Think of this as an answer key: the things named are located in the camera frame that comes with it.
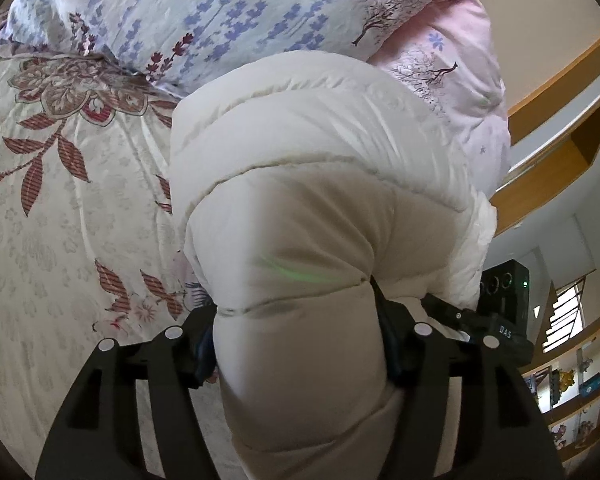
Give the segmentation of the wooden shelf with items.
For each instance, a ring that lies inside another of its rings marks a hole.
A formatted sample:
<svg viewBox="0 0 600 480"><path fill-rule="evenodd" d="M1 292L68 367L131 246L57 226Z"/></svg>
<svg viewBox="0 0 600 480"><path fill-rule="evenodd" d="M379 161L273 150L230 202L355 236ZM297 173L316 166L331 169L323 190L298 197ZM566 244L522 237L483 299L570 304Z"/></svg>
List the wooden shelf with items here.
<svg viewBox="0 0 600 480"><path fill-rule="evenodd" d="M521 369L570 470L600 440L600 317Z"/></svg>

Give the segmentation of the right pink tree pillow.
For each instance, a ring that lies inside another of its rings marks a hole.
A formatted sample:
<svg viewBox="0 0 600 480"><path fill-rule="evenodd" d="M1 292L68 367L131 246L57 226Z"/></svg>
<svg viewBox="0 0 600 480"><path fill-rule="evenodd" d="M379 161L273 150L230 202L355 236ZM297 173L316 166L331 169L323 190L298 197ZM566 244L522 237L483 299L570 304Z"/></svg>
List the right pink tree pillow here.
<svg viewBox="0 0 600 480"><path fill-rule="evenodd" d="M434 0L370 58L427 103L493 196L509 170L505 84L480 0Z"/></svg>

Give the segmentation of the window with blinds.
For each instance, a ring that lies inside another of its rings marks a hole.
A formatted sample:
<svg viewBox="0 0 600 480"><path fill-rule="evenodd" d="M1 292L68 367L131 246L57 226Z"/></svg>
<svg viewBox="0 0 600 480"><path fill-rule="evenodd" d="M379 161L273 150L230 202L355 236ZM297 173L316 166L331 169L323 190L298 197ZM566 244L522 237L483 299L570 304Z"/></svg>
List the window with blinds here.
<svg viewBox="0 0 600 480"><path fill-rule="evenodd" d="M582 294L585 277L563 287L553 304L553 314L548 318L550 325L545 332L542 352L548 353L581 333L584 329Z"/></svg>

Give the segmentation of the left floral pink pillow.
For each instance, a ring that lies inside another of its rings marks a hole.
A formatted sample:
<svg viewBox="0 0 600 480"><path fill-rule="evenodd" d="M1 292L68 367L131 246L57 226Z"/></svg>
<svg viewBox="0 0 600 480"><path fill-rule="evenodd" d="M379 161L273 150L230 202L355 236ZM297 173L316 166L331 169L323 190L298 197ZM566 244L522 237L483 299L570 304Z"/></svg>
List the left floral pink pillow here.
<svg viewBox="0 0 600 480"><path fill-rule="evenodd" d="M365 61L434 0L14 0L1 42L101 54L177 94L293 50Z"/></svg>

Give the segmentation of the beige puffer down jacket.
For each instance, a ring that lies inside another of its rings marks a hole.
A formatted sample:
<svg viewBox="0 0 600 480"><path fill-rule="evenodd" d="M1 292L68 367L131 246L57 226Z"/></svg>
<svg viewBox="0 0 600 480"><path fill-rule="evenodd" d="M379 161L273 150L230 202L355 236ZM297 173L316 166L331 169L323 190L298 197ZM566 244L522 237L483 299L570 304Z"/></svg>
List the beige puffer down jacket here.
<svg viewBox="0 0 600 480"><path fill-rule="evenodd" d="M403 396L375 292L475 307L496 228L460 144L378 68L287 52L178 103L169 181L246 475L377 478Z"/></svg>

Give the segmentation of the floral beige quilt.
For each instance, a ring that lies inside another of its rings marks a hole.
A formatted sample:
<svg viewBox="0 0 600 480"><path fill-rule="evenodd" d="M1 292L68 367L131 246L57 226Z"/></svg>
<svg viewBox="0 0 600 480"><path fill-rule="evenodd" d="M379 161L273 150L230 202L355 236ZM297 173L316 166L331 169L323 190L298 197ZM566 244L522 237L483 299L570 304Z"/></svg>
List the floral beige quilt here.
<svg viewBox="0 0 600 480"><path fill-rule="evenodd" d="M96 344L210 299L171 221L173 98L97 55L5 40L0 13L0 441L33 474Z"/></svg>

